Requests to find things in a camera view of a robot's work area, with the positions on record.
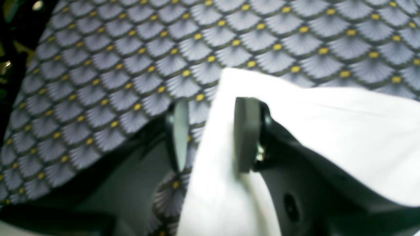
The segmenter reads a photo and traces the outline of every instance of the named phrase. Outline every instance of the gray fabric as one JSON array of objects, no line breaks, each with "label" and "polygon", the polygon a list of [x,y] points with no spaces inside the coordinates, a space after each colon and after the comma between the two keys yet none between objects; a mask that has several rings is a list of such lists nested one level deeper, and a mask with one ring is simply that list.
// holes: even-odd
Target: gray fabric
[{"label": "gray fabric", "polygon": [[282,76],[304,87],[360,87],[417,100],[418,4],[60,0],[5,135],[0,205],[36,199],[65,184],[171,100],[188,97],[187,169],[162,185],[148,230],[174,234],[223,67]]}]

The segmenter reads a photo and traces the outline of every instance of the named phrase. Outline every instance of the white cloth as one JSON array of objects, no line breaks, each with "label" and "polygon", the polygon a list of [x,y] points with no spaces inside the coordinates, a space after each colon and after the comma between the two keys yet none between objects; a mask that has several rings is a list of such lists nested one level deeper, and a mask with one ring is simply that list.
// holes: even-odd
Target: white cloth
[{"label": "white cloth", "polygon": [[261,175],[239,175],[233,156],[236,97],[267,103],[300,143],[375,192],[420,205],[420,103],[356,88],[300,88],[227,68],[199,145],[178,236],[280,235]]}]

